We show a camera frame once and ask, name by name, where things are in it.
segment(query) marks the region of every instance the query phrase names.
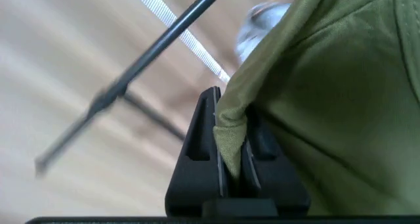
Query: green jacket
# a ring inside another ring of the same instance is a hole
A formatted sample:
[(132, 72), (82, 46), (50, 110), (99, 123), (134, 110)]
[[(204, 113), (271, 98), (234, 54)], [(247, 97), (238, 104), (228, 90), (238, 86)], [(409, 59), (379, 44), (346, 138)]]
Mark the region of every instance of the green jacket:
[(235, 177), (251, 103), (310, 214), (420, 213), (420, 0), (295, 0), (217, 105)]

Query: green fabric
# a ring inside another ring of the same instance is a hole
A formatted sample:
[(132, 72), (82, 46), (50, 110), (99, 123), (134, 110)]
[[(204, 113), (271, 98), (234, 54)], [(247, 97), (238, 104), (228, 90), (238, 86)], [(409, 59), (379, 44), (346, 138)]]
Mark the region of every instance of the green fabric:
[(310, 214), (420, 213), (419, 16), (420, 0), (295, 0), (217, 105), (231, 174), (253, 103), (308, 189)]

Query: beige curtain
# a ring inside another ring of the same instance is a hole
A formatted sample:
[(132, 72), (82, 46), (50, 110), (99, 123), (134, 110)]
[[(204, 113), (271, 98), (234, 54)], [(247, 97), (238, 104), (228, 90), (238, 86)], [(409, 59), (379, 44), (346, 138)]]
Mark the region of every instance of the beige curtain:
[[(164, 0), (179, 15), (194, 0)], [(232, 75), (236, 34), (267, 0), (218, 0), (190, 31)], [(166, 26), (140, 0), (0, 0), (0, 223), (51, 215), (165, 215), (182, 143), (124, 102), (43, 179), (33, 159)], [(186, 133), (198, 95), (224, 83), (181, 41), (131, 85)]]

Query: green garment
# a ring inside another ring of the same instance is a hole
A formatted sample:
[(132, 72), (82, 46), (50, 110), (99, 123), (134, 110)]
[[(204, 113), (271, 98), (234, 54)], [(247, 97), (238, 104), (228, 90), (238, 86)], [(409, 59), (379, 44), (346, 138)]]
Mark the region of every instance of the green garment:
[(213, 132), (237, 177), (253, 103), (310, 214), (420, 213), (419, 97), (420, 0), (295, 0), (233, 75)]

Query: beige background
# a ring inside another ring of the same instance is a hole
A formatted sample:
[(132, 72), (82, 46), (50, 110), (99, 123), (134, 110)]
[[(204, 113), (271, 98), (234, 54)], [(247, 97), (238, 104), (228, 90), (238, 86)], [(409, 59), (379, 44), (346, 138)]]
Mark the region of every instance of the beige background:
[[(194, 0), (164, 0), (179, 15)], [(247, 11), (218, 0), (191, 32), (232, 75)], [(181, 142), (124, 102), (86, 130), (44, 179), (33, 159), (165, 26), (140, 0), (0, 0), (0, 223), (42, 215), (165, 215)], [(221, 82), (177, 41), (129, 90), (186, 132), (198, 95)]]

